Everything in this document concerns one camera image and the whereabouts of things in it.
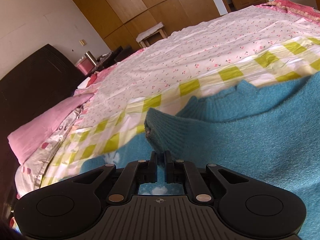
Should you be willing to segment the checkered floral bed sheet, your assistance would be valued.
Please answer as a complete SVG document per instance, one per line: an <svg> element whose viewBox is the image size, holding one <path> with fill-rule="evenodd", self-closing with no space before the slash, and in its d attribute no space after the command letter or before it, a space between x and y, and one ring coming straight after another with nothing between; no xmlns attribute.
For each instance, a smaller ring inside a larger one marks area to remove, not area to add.
<svg viewBox="0 0 320 240"><path fill-rule="evenodd" d="M88 159L144 131L148 109L176 114L192 96L213 95L241 80L254 86L319 71L319 25L250 6L172 33L93 74L73 96L93 94L20 165L19 197L77 175Z"/></svg>

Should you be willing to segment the small wooden stool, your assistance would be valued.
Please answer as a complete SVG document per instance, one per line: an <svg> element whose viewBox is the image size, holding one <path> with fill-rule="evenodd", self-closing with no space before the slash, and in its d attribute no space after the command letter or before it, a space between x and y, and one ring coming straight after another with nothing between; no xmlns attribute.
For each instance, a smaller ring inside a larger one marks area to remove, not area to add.
<svg viewBox="0 0 320 240"><path fill-rule="evenodd" d="M150 46L148 38L157 34L159 34L163 39L168 37L167 33L164 30L164 24L162 22L157 23L150 29L140 33L136 38L136 42L140 45L141 48L147 48Z"/></svg>

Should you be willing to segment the teal knit sweater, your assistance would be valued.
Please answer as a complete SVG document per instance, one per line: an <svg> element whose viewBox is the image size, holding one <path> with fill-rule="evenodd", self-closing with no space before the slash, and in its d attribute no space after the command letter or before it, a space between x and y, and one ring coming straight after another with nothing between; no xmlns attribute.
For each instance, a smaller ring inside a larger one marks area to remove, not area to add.
<svg viewBox="0 0 320 240"><path fill-rule="evenodd" d="M241 81L219 93L191 97L176 115L151 108L145 131L110 153L88 159L87 172L119 168L152 151L214 163L298 195L306 205L302 239L319 239L319 74L265 87Z"/></svg>

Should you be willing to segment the wooden wardrobe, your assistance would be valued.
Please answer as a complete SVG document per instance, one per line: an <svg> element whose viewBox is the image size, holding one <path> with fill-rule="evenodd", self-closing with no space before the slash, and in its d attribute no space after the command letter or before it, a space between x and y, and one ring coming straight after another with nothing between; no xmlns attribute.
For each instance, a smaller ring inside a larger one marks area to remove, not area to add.
<svg viewBox="0 0 320 240"><path fill-rule="evenodd" d="M170 35L230 11L224 0L72 0L107 46L138 49L137 36L162 22Z"/></svg>

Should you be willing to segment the pink storage box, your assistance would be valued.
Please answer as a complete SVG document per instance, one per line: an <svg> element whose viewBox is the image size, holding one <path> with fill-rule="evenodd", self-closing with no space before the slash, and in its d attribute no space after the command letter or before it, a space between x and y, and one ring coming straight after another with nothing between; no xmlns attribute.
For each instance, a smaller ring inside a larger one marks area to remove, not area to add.
<svg viewBox="0 0 320 240"><path fill-rule="evenodd" d="M87 75L95 67L95 65L85 56L79 59L75 66L84 75Z"/></svg>

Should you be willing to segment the pink red blanket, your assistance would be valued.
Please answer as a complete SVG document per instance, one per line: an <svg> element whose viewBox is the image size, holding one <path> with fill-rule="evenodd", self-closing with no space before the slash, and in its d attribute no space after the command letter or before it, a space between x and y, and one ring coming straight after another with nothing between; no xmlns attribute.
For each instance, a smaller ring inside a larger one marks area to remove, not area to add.
<svg viewBox="0 0 320 240"><path fill-rule="evenodd" d="M260 8L267 8L286 14L295 15L319 25L319 11L313 7L298 4L290 0L273 0L257 5Z"/></svg>

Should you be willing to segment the dark wooden headboard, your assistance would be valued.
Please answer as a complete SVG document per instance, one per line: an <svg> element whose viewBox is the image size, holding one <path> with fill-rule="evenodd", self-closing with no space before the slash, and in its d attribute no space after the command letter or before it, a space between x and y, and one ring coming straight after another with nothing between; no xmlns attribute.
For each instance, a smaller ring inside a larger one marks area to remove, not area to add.
<svg viewBox="0 0 320 240"><path fill-rule="evenodd" d="M1 221L9 224L16 202L14 176L19 166L7 136L71 96L85 76L47 44L1 79Z"/></svg>

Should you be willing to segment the steel thermos cup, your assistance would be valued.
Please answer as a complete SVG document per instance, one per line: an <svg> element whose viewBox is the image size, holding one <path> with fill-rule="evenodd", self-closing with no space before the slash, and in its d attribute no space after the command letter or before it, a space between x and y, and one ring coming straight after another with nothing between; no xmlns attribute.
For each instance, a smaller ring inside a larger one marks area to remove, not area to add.
<svg viewBox="0 0 320 240"><path fill-rule="evenodd" d="M94 66L97 66L97 59L92 55L92 53L90 51L87 51L85 53L85 57L87 57L89 59L89 61L91 61L91 63L94 65Z"/></svg>

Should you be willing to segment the dark bedside table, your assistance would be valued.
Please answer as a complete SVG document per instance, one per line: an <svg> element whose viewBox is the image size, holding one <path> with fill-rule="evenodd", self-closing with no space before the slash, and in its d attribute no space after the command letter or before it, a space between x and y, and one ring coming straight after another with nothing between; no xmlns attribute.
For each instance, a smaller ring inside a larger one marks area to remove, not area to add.
<svg viewBox="0 0 320 240"><path fill-rule="evenodd" d="M119 46L114 51L111 51L110 53L103 55L99 58L96 71L100 72L103 69L109 68L113 65L115 65L118 62L123 61L130 55L132 55L135 51L131 46L127 46L123 48L122 46Z"/></svg>

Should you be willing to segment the beige wall switch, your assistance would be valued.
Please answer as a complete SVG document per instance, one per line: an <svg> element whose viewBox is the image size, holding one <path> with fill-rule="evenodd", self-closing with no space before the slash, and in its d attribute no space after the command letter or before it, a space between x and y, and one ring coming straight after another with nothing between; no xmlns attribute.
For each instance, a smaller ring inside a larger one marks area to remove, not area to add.
<svg viewBox="0 0 320 240"><path fill-rule="evenodd" d="M80 44L81 44L82 46L84 46L84 45L86 44L84 40L80 40L79 42L80 42Z"/></svg>

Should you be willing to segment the pink pillow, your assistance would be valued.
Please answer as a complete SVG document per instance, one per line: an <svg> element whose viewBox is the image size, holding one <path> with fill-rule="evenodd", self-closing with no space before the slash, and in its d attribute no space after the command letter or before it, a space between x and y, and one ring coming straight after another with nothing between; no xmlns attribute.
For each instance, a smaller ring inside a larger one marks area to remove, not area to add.
<svg viewBox="0 0 320 240"><path fill-rule="evenodd" d="M8 142L19 164L23 165L36 149L58 129L63 120L92 96L93 94L82 94L66 98L11 132L8 135Z"/></svg>

